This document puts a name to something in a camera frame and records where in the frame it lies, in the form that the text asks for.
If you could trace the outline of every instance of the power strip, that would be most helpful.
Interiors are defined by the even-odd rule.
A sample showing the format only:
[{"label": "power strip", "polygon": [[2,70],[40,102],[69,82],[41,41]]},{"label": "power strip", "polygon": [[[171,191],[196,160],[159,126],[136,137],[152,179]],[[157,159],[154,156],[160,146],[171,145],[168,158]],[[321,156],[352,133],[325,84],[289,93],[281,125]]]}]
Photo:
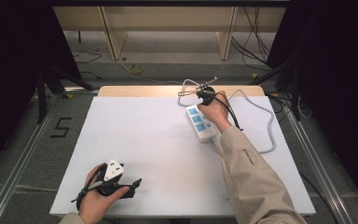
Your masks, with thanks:
[{"label": "power strip", "polygon": [[215,127],[205,118],[202,112],[199,111],[197,105],[186,107],[186,113],[190,118],[191,126],[193,126],[196,136],[199,138],[200,142],[205,142],[216,136],[217,132]]}]

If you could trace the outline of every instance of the beige sleeve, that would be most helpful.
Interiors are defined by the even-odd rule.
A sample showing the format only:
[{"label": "beige sleeve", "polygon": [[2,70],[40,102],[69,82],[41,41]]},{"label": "beige sleeve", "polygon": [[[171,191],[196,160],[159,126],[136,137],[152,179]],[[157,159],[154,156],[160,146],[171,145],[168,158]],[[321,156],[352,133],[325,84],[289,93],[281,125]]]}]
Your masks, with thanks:
[{"label": "beige sleeve", "polygon": [[86,224],[76,213],[69,213],[61,220],[60,224]]},{"label": "beige sleeve", "polygon": [[306,223],[280,178],[236,127],[220,141],[223,175],[238,223]]}]

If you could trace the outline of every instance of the floor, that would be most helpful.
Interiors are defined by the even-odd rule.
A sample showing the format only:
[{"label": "floor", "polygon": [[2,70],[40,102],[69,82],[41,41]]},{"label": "floor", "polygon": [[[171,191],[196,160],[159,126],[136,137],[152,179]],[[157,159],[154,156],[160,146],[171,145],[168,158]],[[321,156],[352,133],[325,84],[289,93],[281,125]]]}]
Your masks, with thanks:
[{"label": "floor", "polygon": [[[207,81],[209,77],[218,76],[221,85],[243,84],[252,80],[252,75],[262,76],[265,71],[253,67],[266,69],[256,60],[246,59],[253,67],[245,66],[242,54],[233,47],[227,61],[220,60],[217,43],[212,33],[129,33],[126,45],[120,55],[120,60],[112,61],[105,44],[105,36],[99,32],[82,32],[79,43],[78,32],[65,32],[68,43],[83,79],[93,86],[102,85],[154,85],[164,84],[163,81],[183,81],[186,77]],[[240,43],[244,43],[248,34],[235,34]],[[262,34],[263,41],[268,48],[273,41],[274,34]],[[257,42],[251,39],[247,48],[259,57]],[[130,64],[143,64],[145,73],[134,77],[122,67]],[[265,92],[274,91],[275,79],[262,84]],[[74,87],[70,82],[63,82],[66,87]],[[0,155],[0,195],[8,193],[5,202],[0,205],[0,223],[58,223],[58,217],[51,216],[49,208],[54,201],[58,186],[61,184],[68,161],[71,158],[76,140],[81,132],[83,122],[87,116],[92,97],[96,92],[85,93],[73,91],[65,97],[49,95],[49,116],[45,120],[46,126],[37,125],[37,98],[30,101],[21,122],[8,140],[7,149]],[[271,101],[276,110],[280,105]],[[358,223],[358,190],[351,182],[334,151],[325,139],[323,130],[314,117],[306,119],[309,111],[305,110],[301,122],[293,123],[290,113],[282,111],[276,114],[280,121],[283,134],[291,149],[298,170],[304,174],[310,183],[322,193],[323,198],[333,198],[343,203],[342,209],[333,209],[336,214],[344,216],[341,223]],[[61,118],[62,124],[70,127],[65,138],[52,138],[61,134],[55,129]],[[310,143],[301,142],[295,127],[304,127],[310,138]],[[315,164],[310,162],[309,151],[314,151],[327,175],[327,188],[320,177],[315,174]],[[20,158],[26,158],[21,164]],[[11,188],[7,187],[9,179],[17,174],[18,181]],[[306,217],[309,223],[335,223],[317,191],[304,181],[314,203],[317,213]],[[337,193],[333,196],[327,192],[333,188]],[[165,218],[148,219],[118,219],[103,220],[101,223],[170,223]],[[236,223],[232,217],[228,218],[193,218],[193,224],[202,223]]]}]

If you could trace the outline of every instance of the white tabletop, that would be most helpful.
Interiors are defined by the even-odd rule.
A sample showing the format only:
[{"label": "white tabletop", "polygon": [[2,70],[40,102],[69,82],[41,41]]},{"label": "white tabletop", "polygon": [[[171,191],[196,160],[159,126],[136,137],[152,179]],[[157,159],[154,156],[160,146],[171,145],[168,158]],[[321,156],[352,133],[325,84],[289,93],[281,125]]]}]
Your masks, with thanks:
[{"label": "white tabletop", "polygon": [[[272,110],[268,97],[250,97]],[[211,143],[200,143],[185,108],[176,97],[95,97],[50,213],[77,212],[76,198],[87,173],[109,159],[124,163],[120,184],[142,178],[132,199],[119,200],[107,217],[233,217],[219,155]],[[185,98],[192,105],[196,98]],[[252,143],[265,150],[269,113],[238,97],[231,106]],[[286,185],[302,215],[315,210],[274,118],[274,151],[263,154]]]}]

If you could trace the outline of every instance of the desk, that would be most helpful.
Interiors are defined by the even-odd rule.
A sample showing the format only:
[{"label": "desk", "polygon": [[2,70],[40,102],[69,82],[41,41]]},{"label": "desk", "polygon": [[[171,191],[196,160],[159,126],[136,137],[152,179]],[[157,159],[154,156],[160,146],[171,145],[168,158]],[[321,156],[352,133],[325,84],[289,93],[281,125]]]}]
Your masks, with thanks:
[{"label": "desk", "polygon": [[[249,95],[263,95],[257,86],[214,88],[226,90],[227,94],[242,89]],[[101,161],[114,158],[125,164],[126,172],[120,183],[132,183],[138,178],[143,182],[134,198],[116,202],[106,213],[107,217],[233,217],[220,156],[212,144],[198,142],[185,109],[176,103],[180,90],[180,86],[101,88],[91,104],[50,213],[61,217],[75,212],[76,206],[70,201],[83,187],[88,171]],[[252,99],[257,104],[269,104],[264,96]],[[260,123],[256,125],[259,127],[248,130],[266,134],[264,120],[268,120],[268,113],[235,100],[230,102],[240,125],[243,114],[236,109],[245,106],[249,113],[246,117]],[[296,210],[302,215],[312,215],[315,210],[276,119],[272,131],[277,147],[263,157],[287,186]],[[251,141],[255,133],[248,135]],[[254,142],[256,147],[270,144],[265,138],[258,137],[258,140]]]}]

